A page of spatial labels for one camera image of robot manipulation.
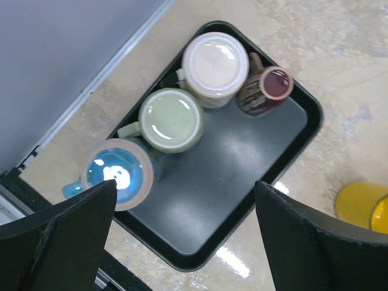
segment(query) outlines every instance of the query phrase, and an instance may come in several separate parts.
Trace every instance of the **yellow cup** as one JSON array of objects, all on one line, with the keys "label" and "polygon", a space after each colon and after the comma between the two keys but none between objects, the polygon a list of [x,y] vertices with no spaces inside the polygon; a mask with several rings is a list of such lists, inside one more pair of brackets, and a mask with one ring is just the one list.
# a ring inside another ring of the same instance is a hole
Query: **yellow cup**
[{"label": "yellow cup", "polygon": [[335,213],[347,223],[388,234],[388,186],[368,181],[346,185],[336,197]]}]

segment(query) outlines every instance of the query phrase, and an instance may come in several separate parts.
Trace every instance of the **mug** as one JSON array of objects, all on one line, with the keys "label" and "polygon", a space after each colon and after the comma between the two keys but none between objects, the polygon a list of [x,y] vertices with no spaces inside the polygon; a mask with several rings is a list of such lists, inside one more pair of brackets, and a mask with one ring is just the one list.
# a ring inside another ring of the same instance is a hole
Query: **mug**
[{"label": "mug", "polygon": [[119,138],[142,136],[164,153],[180,153],[193,147],[204,131],[203,109],[181,89],[161,89],[140,107],[137,122],[117,131]]},{"label": "mug", "polygon": [[226,105],[243,86],[249,60],[243,45],[233,36],[208,32],[185,49],[182,68],[161,81],[161,87],[178,84],[198,98],[202,107]]},{"label": "mug", "polygon": [[62,188],[66,199],[110,179],[117,183],[115,211],[136,207],[160,178],[166,156],[140,139],[107,139],[92,148],[81,166],[79,181]]},{"label": "mug", "polygon": [[237,95],[240,109],[262,116],[282,104],[293,90],[293,79],[281,67],[263,67],[257,53],[250,53],[250,75]]}]

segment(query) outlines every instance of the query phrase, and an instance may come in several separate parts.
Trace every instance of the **coffee cup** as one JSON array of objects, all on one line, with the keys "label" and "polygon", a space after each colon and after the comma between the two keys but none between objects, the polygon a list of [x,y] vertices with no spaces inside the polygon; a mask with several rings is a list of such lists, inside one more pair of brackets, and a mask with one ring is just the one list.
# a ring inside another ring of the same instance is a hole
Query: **coffee cup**
[{"label": "coffee cup", "polygon": [[92,148],[81,165],[81,176],[62,188],[66,199],[110,179],[117,183],[116,211],[142,203],[166,164],[166,154],[140,139],[107,139]]},{"label": "coffee cup", "polygon": [[161,89],[148,96],[138,121],[118,130],[119,138],[142,136],[164,153],[179,153],[193,147],[204,131],[203,109],[181,89]]},{"label": "coffee cup", "polygon": [[185,49],[181,69],[161,81],[162,87],[178,84],[198,98],[202,107],[226,105],[243,86],[249,60],[243,45],[233,36],[208,32]]},{"label": "coffee cup", "polygon": [[240,109],[262,116],[281,105],[293,90],[293,79],[281,67],[263,67],[259,56],[250,53],[250,74],[237,95]]}]

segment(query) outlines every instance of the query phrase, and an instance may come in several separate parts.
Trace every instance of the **gray wall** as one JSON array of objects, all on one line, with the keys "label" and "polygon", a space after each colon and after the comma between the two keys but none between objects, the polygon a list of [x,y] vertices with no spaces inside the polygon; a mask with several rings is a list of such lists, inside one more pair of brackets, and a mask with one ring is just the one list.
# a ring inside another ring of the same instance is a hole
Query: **gray wall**
[{"label": "gray wall", "polygon": [[163,2],[0,1],[0,172],[28,154]]}]

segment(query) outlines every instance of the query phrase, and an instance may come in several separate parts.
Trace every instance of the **white mug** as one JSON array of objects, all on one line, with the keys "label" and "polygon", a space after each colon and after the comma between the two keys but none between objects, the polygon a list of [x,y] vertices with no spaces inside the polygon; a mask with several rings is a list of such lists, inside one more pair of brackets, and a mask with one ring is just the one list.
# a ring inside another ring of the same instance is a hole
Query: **white mug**
[{"label": "white mug", "polygon": [[202,107],[213,109],[226,105],[237,94],[248,71],[247,52],[237,39],[222,32],[208,32],[187,46],[176,80],[197,97]]}]

